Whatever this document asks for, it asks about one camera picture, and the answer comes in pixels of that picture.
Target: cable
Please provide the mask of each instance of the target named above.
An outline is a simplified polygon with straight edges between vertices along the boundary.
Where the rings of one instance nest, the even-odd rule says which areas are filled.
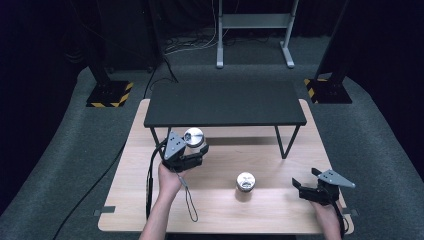
[[[210,48],[210,47],[216,45],[216,42],[213,43],[212,45],[209,45],[215,39],[215,36],[216,36],[216,16],[215,16],[215,9],[213,7],[213,0],[211,0],[211,8],[212,8],[212,15],[213,15],[213,21],[214,21],[214,29],[215,29],[215,31],[214,31],[213,37],[209,40],[209,42],[207,42],[205,45],[200,46],[200,47],[175,50],[173,52],[165,53],[165,55],[169,55],[169,54],[176,53],[176,52],[182,52],[182,51],[205,49],[205,48]]]
[[[171,64],[169,63],[168,59],[166,57],[164,57],[163,60],[165,61],[166,65],[168,66],[168,70],[171,73],[172,79],[176,83],[178,83],[177,77],[175,77],[174,72],[171,70]]]
[[[150,76],[149,81],[147,82],[146,89],[144,90],[143,99],[146,99],[147,89],[149,88],[149,84],[150,84],[150,82],[152,81],[153,76],[155,75],[155,72],[156,72],[156,68],[153,70],[153,73],[152,73],[152,75]]]
[[[113,159],[113,161],[111,162],[111,164],[109,165],[109,167],[106,169],[106,171],[103,172],[103,174],[100,176],[100,178],[97,179],[97,181],[91,186],[91,188],[84,194],[84,196],[78,201],[78,203],[74,206],[74,208],[72,208],[72,210],[68,213],[68,215],[62,221],[62,223],[60,224],[59,228],[57,229],[57,231],[56,231],[56,233],[55,233],[55,235],[53,237],[53,240],[57,238],[57,236],[60,233],[60,230],[63,228],[63,226],[68,221],[68,219],[71,217],[71,215],[74,213],[74,211],[79,207],[79,205],[84,201],[84,199],[88,196],[88,194],[90,194],[90,192],[97,186],[97,184],[103,179],[103,177],[109,172],[109,170],[117,162],[117,160],[119,159],[119,156],[121,156],[122,151],[124,150],[125,144],[126,144],[126,141],[122,145],[122,147],[118,151],[118,154],[116,155],[115,159]]]
[[[146,177],[146,219],[150,216],[150,210],[152,208],[152,194],[153,194],[153,161],[155,160],[156,154],[166,144],[167,139],[163,140],[153,151],[152,157],[150,158],[150,166]]]
[[[196,208],[194,207],[193,199],[191,198],[191,193],[190,193],[190,190],[188,189],[187,182],[174,169],[173,169],[173,171],[174,171],[175,174],[177,174],[178,179],[180,179],[181,184],[184,186],[184,189],[185,189],[185,192],[186,192],[187,209],[188,209],[188,213],[190,214],[191,221],[197,222],[197,221],[199,221],[199,215],[197,215]],[[193,218],[193,214],[191,213],[190,204],[188,203],[188,196],[190,197],[190,204],[193,207],[193,211],[194,211],[196,218]]]

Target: metal frame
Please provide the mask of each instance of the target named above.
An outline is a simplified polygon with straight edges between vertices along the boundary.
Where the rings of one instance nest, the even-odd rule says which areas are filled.
[[[286,28],[284,41],[280,42],[287,67],[294,68],[294,62],[288,49],[291,32],[299,0],[294,0],[290,13],[282,14],[223,14],[222,0],[219,0],[218,12],[218,47],[216,67],[224,67],[224,48],[222,44],[222,29],[231,28]]]

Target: black curtain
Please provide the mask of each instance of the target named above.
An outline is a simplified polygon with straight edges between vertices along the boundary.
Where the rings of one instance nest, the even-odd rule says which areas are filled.
[[[196,31],[214,24],[212,0],[158,0],[155,2],[157,2],[155,19],[160,22],[159,31],[164,37]],[[330,36],[343,3],[344,1],[340,0],[300,0],[292,36]],[[218,0],[214,0],[213,4],[217,17]],[[291,11],[292,5],[293,0],[223,0],[223,12],[234,13],[237,9],[237,13],[240,14],[288,13]]]
[[[370,94],[424,179],[423,12],[422,1],[350,0],[320,74],[342,69]]]

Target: black cable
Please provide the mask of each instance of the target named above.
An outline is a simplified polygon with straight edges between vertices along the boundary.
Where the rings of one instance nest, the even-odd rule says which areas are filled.
[[[68,213],[68,215],[66,216],[66,218],[62,221],[62,223],[60,224],[59,228],[57,229],[57,231],[56,231],[56,233],[55,233],[55,235],[53,237],[53,240],[57,238],[57,236],[60,233],[60,230],[63,228],[63,226],[68,221],[68,219],[71,217],[71,215],[74,213],[74,211],[79,207],[79,205],[84,201],[84,199],[88,196],[88,194],[90,194],[90,192],[97,186],[97,184],[103,179],[103,177],[109,172],[109,170],[117,162],[117,160],[119,159],[119,157],[122,154],[122,151],[124,150],[125,143],[122,145],[122,147],[119,150],[118,154],[116,155],[115,159],[113,159],[113,161],[111,162],[111,164],[109,165],[109,167],[106,169],[106,171],[103,172],[103,174],[100,176],[100,178],[97,179],[97,181],[91,186],[91,188],[84,194],[84,196],[78,201],[78,203],[74,206],[74,208],[72,208],[72,210]]]
[[[164,81],[164,80],[167,80],[167,81],[169,81],[169,82],[171,82],[171,83],[173,83],[174,81],[172,81],[172,79],[169,79],[169,78],[161,78],[161,79],[157,79],[157,80],[155,80],[155,81],[153,81],[152,82],[152,84],[150,84],[150,91],[153,91],[153,87],[155,86],[155,84],[157,83],[157,82],[160,82],[160,81]]]
[[[156,69],[157,69],[157,68],[153,69],[153,73],[152,73],[152,75],[150,76],[149,81],[147,82],[146,89],[144,90],[143,99],[146,99],[147,89],[149,88],[149,84],[150,84],[150,82],[152,81],[153,76],[155,75]]]
[[[169,63],[168,59],[164,56],[164,57],[163,57],[163,60],[165,61],[166,65],[168,66],[168,70],[169,70],[169,72],[171,73],[171,77],[172,77],[172,79],[173,79],[176,83],[178,83],[177,77],[175,77],[174,72],[172,72],[172,70],[171,70],[171,64]]]
[[[153,151],[152,157],[150,158],[150,166],[147,172],[146,178],[146,219],[150,216],[150,210],[152,208],[152,194],[153,194],[153,161],[155,160],[156,154],[165,146],[167,139],[163,140]]]

